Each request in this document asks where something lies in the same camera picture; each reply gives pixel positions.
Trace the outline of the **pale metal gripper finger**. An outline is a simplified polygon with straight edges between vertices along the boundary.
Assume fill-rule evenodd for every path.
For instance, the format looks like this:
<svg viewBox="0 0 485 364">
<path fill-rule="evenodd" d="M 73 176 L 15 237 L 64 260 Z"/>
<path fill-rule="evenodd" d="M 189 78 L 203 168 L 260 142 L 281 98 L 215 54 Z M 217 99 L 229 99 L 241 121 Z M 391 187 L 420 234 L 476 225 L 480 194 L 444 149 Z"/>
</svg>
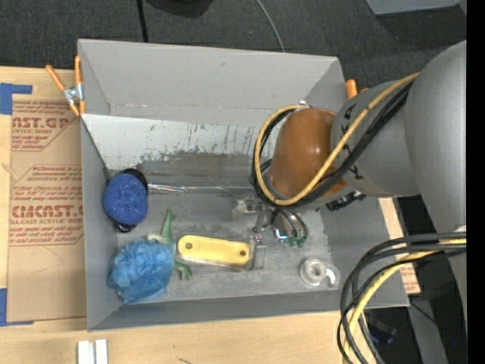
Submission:
<svg viewBox="0 0 485 364">
<path fill-rule="evenodd" d="M 263 269 L 267 244 L 261 236 L 251 237 L 249 240 L 249 270 Z"/>
<path fill-rule="evenodd" d="M 238 199 L 231 209 L 231 219 L 240 220 L 244 215 L 252 215 L 263 209 L 263 203 L 259 199 Z"/>
</svg>

